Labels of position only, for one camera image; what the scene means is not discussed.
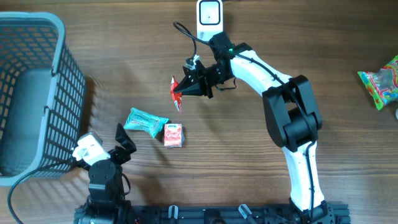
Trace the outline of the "red Nescafe stick sachet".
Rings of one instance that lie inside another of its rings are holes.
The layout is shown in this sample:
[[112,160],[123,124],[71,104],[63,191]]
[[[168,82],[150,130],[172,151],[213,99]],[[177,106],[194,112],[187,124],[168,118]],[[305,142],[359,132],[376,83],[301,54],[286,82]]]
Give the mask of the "red Nescafe stick sachet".
[[174,89],[178,86],[178,81],[172,77],[170,84],[170,95],[177,111],[182,114],[182,94],[176,93]]

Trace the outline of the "teal tissue pack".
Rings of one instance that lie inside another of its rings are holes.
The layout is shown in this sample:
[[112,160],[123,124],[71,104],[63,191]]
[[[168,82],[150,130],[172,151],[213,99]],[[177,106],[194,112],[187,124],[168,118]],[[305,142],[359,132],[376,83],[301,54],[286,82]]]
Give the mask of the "teal tissue pack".
[[168,121],[168,118],[149,114],[137,108],[131,108],[131,112],[124,124],[124,129],[145,131],[152,138],[155,138]]

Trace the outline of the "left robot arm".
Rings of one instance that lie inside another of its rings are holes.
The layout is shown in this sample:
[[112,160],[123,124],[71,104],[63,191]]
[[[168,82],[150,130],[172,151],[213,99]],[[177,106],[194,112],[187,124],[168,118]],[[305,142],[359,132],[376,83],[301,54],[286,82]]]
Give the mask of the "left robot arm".
[[141,219],[126,200],[131,184],[122,165],[131,160],[137,148],[125,132],[122,124],[117,124],[115,140],[119,143],[114,149],[105,151],[100,137],[93,131],[83,135],[73,149],[76,166],[88,171],[89,196],[84,205],[75,210],[75,224],[138,224]]

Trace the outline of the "Haribo gummy bag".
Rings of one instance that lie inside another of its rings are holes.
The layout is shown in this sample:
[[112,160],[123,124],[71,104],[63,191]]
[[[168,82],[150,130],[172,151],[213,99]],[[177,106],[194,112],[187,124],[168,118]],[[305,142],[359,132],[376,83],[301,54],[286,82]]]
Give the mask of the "Haribo gummy bag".
[[378,110],[397,101],[397,56],[378,72],[358,72],[358,75]]

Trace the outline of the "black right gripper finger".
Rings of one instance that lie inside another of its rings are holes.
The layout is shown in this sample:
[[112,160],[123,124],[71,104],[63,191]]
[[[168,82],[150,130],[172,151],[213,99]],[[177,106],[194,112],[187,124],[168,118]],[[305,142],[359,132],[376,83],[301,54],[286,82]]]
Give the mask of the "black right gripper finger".
[[180,93],[181,95],[190,96],[204,96],[205,92],[202,90],[199,83],[179,83],[174,89],[174,93]]
[[204,86],[204,77],[203,77],[203,72],[205,71],[205,67],[200,62],[200,60],[197,61],[195,70],[190,70],[187,67],[183,66],[183,71],[184,71],[185,76],[181,82],[199,83],[202,89],[205,87]]

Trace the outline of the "small red white carton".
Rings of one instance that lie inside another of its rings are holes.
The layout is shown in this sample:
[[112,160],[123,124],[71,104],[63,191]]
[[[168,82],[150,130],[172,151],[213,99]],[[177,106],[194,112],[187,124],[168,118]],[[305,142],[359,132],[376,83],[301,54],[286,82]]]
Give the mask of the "small red white carton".
[[167,148],[182,147],[184,142],[183,126],[168,123],[164,125],[164,146]]

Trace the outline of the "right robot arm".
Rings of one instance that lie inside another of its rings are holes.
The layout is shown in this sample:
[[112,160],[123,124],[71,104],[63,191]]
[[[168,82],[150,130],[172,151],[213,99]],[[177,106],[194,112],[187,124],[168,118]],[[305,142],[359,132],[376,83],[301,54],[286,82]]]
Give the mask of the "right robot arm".
[[188,59],[183,66],[185,76],[173,92],[212,98],[212,89],[229,79],[249,85],[262,98],[269,136],[284,152],[294,216],[302,223],[321,219],[325,198],[318,182],[315,151],[322,119],[309,80],[278,72],[248,44],[233,44],[225,32],[214,35],[206,45],[215,64],[205,67],[197,55]]

